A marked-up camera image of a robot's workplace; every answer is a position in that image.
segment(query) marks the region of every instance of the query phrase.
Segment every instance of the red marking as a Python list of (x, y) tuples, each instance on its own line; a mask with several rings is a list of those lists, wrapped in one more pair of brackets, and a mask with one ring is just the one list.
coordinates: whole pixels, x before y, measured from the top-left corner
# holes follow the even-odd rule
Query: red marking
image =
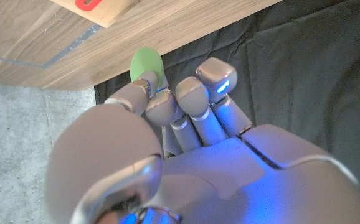
[(76, 0), (75, 5), (83, 11), (91, 11), (100, 3), (101, 0), (92, 0), (89, 4), (85, 4), (85, 0)]

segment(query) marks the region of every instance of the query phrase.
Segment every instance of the concrete floor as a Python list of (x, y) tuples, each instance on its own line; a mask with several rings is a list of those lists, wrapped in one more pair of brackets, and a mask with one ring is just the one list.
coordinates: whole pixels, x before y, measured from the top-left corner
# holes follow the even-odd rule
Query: concrete floor
[(0, 223), (51, 223), (44, 176), (53, 143), (86, 109), (86, 91), (0, 86)]

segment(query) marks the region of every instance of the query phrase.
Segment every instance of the wooden table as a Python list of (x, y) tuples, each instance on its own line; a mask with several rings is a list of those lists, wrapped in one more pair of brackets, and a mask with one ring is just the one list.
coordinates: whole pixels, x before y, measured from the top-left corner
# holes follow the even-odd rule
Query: wooden table
[(109, 28), (49, 0), (0, 0), (0, 84), (84, 90), (280, 0), (142, 0)]

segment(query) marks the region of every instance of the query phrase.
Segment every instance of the robotic finger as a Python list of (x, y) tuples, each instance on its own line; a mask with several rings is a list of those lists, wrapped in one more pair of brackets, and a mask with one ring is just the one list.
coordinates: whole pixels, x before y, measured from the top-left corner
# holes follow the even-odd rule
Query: robotic finger
[(207, 88), (211, 108), (229, 137), (252, 127), (252, 122), (228, 95), (237, 84), (233, 66), (211, 57), (198, 66), (196, 75)]
[(157, 93), (150, 101), (146, 109), (146, 117), (156, 126), (165, 127), (164, 137), (171, 134), (168, 129), (172, 129), (181, 151), (175, 147), (169, 147), (175, 142), (165, 141), (164, 149), (175, 156), (182, 152), (188, 152), (201, 147), (199, 136), (194, 129), (188, 115), (176, 103), (176, 99), (170, 90), (162, 90)]
[(209, 107), (209, 94), (195, 77), (187, 77), (176, 87), (176, 99), (181, 109), (190, 115), (204, 146), (212, 146), (227, 138)]

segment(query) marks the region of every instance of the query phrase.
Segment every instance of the wood grain surface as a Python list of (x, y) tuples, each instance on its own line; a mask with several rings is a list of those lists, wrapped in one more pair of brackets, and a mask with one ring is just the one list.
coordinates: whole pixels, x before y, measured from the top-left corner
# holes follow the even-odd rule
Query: wood grain surface
[(51, 0), (72, 12), (83, 16), (103, 27), (112, 25), (116, 18), (129, 11), (140, 0), (102, 0), (93, 10), (83, 11), (75, 5), (75, 0)]
[(0, 0), (0, 57), (42, 65), (92, 24), (47, 0)]
[[(143, 0), (111, 27), (99, 30), (49, 67), (0, 61), (0, 84), (84, 90), (127, 71), (133, 54), (140, 47), (152, 47), (165, 54), (278, 1)], [(45, 63), (92, 25), (50, 1), (0, 2), (12, 3), (11, 7), (0, 8), (0, 14), (13, 12), (10, 16), (2, 16), (0, 21), (2, 58)], [(26, 4), (23, 2), (34, 7), (23, 7)], [(25, 18), (21, 16), (26, 13), (24, 9), (29, 10), (27, 17), (31, 17), (33, 23), (21, 19)], [(55, 20), (58, 15), (66, 17), (59, 16), (62, 20)], [(47, 23), (52, 24), (50, 33), (45, 29)]]
[(89, 88), (127, 71), (134, 52), (142, 46), (165, 54), (278, 1), (142, 1), (45, 71), (40, 85)]

